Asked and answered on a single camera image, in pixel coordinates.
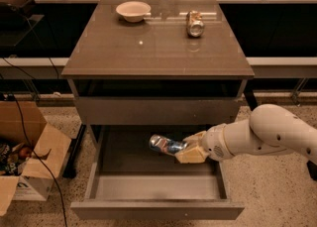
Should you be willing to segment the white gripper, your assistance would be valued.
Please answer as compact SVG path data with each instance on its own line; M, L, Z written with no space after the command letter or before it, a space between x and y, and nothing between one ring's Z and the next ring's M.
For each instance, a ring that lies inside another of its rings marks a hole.
M201 164L205 162L207 157L217 162L230 159L232 154L225 142L225 127L225 124L220 124L211 127L206 132L201 131L184 138L183 141L187 144L202 144L203 148L200 146L191 146L176 153L175 157L182 164Z

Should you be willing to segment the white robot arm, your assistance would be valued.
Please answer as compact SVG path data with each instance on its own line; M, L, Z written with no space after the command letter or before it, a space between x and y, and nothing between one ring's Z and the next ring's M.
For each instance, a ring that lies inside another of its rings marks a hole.
M207 158L224 161L241 154L277 156L296 152L317 164L317 130L288 110L265 104L248 119L220 124L184 139L187 147L175 154L182 164Z

